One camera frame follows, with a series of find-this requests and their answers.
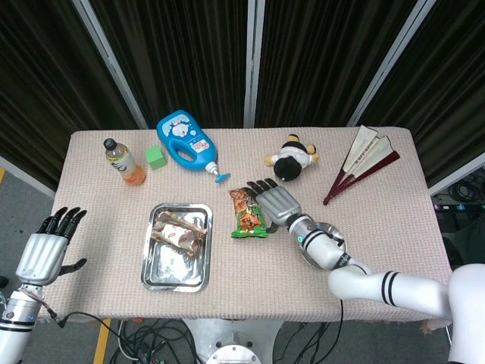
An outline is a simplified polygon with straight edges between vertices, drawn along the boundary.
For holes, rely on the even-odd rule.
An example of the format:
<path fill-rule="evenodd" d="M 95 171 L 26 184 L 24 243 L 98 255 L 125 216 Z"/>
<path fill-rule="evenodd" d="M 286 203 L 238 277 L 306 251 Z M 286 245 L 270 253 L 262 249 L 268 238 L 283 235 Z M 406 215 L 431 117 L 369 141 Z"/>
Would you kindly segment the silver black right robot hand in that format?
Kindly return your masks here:
<path fill-rule="evenodd" d="M 295 197 L 273 179 L 247 181 L 246 184 L 248 187 L 244 190 L 271 221 L 267 228 L 269 234 L 274 234 L 280 226 L 287 227 L 289 219 L 294 220 L 302 214 L 302 208 Z"/>

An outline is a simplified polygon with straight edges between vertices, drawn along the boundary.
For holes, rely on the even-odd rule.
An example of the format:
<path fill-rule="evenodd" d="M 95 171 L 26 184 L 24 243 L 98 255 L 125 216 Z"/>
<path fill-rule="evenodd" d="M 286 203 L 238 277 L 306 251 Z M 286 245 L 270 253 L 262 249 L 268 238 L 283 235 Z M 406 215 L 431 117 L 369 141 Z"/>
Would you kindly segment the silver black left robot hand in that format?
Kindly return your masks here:
<path fill-rule="evenodd" d="M 71 265 L 64 265 L 67 248 L 77 226 L 87 211 L 79 207 L 63 207 L 47 217 L 39 230 L 31 234 L 16 270 L 20 282 L 35 286 L 52 284 L 59 276 L 80 270 L 87 259 L 81 258 Z"/>

